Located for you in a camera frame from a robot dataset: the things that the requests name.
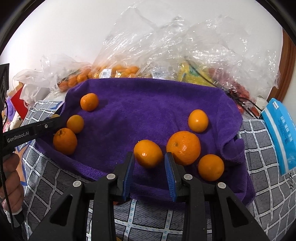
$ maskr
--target silver screw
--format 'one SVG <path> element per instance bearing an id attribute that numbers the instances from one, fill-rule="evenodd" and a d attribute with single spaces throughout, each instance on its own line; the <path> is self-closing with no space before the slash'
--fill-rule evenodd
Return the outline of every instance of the silver screw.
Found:
<path id="1" fill-rule="evenodd" d="M 184 179 L 186 179 L 186 180 L 191 180 L 191 179 L 192 179 L 192 175 L 190 175 L 190 174 L 185 174 L 185 175 L 184 175 Z"/>
<path id="2" fill-rule="evenodd" d="M 81 181 L 75 181 L 73 182 L 74 187 L 79 187 L 81 185 Z"/>
<path id="3" fill-rule="evenodd" d="M 112 180 L 114 178 L 115 178 L 115 174 L 113 174 L 113 173 L 110 173 L 107 175 L 107 179 L 109 179 L 109 180 Z"/>
<path id="4" fill-rule="evenodd" d="M 226 188 L 226 184 L 225 183 L 218 183 L 218 187 L 221 189 Z"/>

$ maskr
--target gray plaid fabric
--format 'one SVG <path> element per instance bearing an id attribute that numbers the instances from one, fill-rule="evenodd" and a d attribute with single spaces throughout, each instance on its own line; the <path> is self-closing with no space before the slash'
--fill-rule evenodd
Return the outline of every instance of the gray plaid fabric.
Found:
<path id="1" fill-rule="evenodd" d="M 30 109 L 24 124 L 43 120 L 53 114 L 58 102 L 38 102 Z M 247 168 L 254 183 L 256 197 L 248 207 L 270 240 L 279 241 L 295 219 L 295 173 L 281 177 L 274 145 L 261 120 L 244 121 L 239 138 L 245 142 Z M 60 169 L 51 159 L 34 148 L 26 150 L 23 163 L 28 185 L 25 189 L 24 211 L 27 237 L 69 185 L 79 176 Z M 173 211 L 130 200 L 114 206 L 117 236 L 124 241 L 181 240 L 184 212 Z M 91 240 L 92 202 L 87 222 L 87 241 Z M 210 219 L 208 240 L 212 240 Z"/>

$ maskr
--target barcode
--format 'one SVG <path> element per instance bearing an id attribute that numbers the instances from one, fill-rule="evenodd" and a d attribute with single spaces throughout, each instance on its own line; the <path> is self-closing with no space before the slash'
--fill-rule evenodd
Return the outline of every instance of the barcode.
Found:
<path id="1" fill-rule="evenodd" d="M 153 79 L 165 79 L 164 73 L 152 72 L 151 75 Z"/>
<path id="2" fill-rule="evenodd" d="M 111 69 L 104 69 L 101 73 L 100 78 L 101 79 L 106 79 L 106 78 L 110 78 L 111 77 Z"/>

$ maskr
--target brown wooden trim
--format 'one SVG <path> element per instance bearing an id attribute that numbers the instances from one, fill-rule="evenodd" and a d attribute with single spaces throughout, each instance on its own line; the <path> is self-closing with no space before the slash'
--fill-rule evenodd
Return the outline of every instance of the brown wooden trim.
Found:
<path id="1" fill-rule="evenodd" d="M 281 51 L 281 60 L 279 63 L 279 72 L 281 74 L 279 81 L 279 88 L 273 87 L 267 101 L 271 98 L 276 98 L 279 101 L 283 101 L 289 88 L 296 59 L 296 47 L 289 35 L 283 30 L 283 48 Z"/>

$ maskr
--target purple towel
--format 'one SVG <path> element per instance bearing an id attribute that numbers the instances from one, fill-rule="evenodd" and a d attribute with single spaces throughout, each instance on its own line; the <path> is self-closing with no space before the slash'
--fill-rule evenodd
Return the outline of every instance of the purple towel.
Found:
<path id="1" fill-rule="evenodd" d="M 80 107 L 80 98 L 91 92 L 98 95 L 100 104 L 93 112 L 86 112 Z M 229 185 L 247 205 L 255 192 L 247 173 L 244 142 L 234 138 L 242 117 L 235 103 L 218 88 L 154 79 L 88 80 L 69 90 L 61 113 L 64 118 L 74 114 L 84 118 L 75 153 L 65 156 L 54 150 L 52 134 L 37 139 L 36 147 L 62 168 L 97 180 L 112 173 L 140 140 L 154 141 L 165 153 L 172 134 L 190 131 L 188 116 L 195 109 L 202 109 L 209 117 L 207 130 L 197 134 L 199 158 L 209 153 L 222 157 L 226 170 L 219 181 Z M 199 178 L 197 162 L 186 171 Z M 133 198 L 171 202 L 164 163 L 150 170 L 136 163 L 133 180 Z"/>

